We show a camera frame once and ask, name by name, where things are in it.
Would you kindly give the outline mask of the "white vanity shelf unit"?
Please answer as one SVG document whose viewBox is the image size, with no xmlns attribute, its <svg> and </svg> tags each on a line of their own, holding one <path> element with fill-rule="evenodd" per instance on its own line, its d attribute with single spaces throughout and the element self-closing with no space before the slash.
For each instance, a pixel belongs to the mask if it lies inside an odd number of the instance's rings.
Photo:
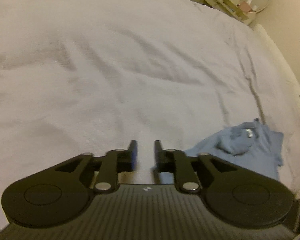
<svg viewBox="0 0 300 240">
<path fill-rule="evenodd" d="M 217 9 L 246 25 L 250 25 L 256 18 L 256 12 L 245 12 L 240 8 L 240 0 L 203 0 L 203 4 Z"/>
</svg>

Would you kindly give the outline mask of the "blue printed t-shirt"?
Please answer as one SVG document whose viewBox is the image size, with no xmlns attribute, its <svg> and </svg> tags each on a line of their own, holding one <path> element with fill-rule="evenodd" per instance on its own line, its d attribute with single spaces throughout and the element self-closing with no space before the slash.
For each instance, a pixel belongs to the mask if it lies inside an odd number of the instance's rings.
<svg viewBox="0 0 300 240">
<path fill-rule="evenodd" d="M 272 131 L 268 125 L 255 119 L 227 127 L 184 152 L 190 157 L 207 153 L 279 181 L 283 140 L 282 132 Z"/>
</svg>

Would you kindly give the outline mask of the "white bed sheet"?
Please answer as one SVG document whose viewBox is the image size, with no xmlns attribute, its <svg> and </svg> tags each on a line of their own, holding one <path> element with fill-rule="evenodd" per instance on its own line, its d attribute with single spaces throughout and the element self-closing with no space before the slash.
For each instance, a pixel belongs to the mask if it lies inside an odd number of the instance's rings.
<svg viewBox="0 0 300 240">
<path fill-rule="evenodd" d="M 281 181 L 300 196 L 300 116 L 245 24 L 190 0 L 0 0 L 0 199 L 83 152 L 187 150 L 260 119 L 285 135 Z M 8 224 L 0 204 L 0 227 Z"/>
</svg>

